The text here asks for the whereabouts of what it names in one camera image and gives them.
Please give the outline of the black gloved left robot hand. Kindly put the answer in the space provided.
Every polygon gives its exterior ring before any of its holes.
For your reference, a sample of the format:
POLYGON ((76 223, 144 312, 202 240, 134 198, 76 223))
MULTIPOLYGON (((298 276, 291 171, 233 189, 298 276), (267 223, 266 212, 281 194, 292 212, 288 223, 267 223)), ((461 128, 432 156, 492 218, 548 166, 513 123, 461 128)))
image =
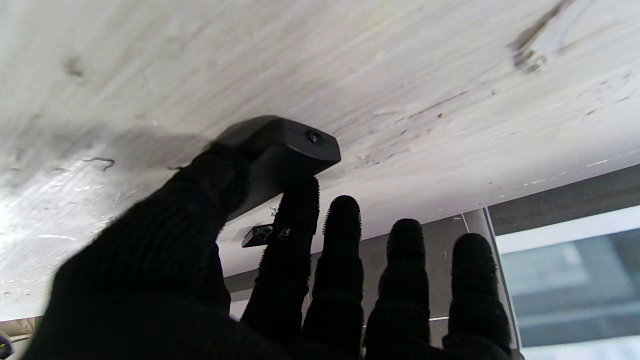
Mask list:
POLYGON ((421 224, 391 228, 364 320, 361 210, 330 204, 313 289, 319 183, 288 189, 249 303, 231 319, 217 237, 247 198, 249 165, 213 143, 60 266, 25 360, 510 360, 511 332, 489 242, 454 244, 448 333, 432 346, 421 224), (302 306, 311 293, 306 314, 302 306))

